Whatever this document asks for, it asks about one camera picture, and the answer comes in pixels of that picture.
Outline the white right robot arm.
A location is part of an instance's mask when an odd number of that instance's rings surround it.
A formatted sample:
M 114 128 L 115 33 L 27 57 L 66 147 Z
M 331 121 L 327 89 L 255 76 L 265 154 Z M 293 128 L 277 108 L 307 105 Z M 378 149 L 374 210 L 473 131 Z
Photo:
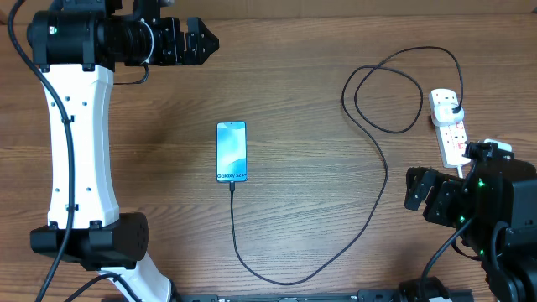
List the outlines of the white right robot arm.
M 464 179 L 414 167 L 404 206 L 453 227 L 478 256 L 500 301 L 536 299 L 536 168 L 516 159 L 476 162 Z

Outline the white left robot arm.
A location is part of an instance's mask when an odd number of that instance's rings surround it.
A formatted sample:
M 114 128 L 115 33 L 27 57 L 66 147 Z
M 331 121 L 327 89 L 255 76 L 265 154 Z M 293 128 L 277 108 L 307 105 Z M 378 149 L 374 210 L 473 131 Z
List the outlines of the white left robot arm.
M 49 106 L 53 165 L 47 222 L 30 234 L 34 252 L 109 279 L 129 301 L 177 301 L 174 283 L 148 253 L 144 214 L 120 211 L 112 185 L 109 106 L 116 63 L 201 65 L 219 47 L 199 18 L 182 31 L 160 1 L 64 1 L 34 15 L 32 66 Z

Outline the blue Galaxy smartphone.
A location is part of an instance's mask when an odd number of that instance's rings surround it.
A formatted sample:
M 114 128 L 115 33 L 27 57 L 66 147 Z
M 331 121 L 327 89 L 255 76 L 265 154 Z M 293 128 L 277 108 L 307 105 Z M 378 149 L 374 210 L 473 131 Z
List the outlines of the blue Galaxy smartphone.
M 216 179 L 248 180 L 247 128 L 244 121 L 219 122 L 216 126 Z

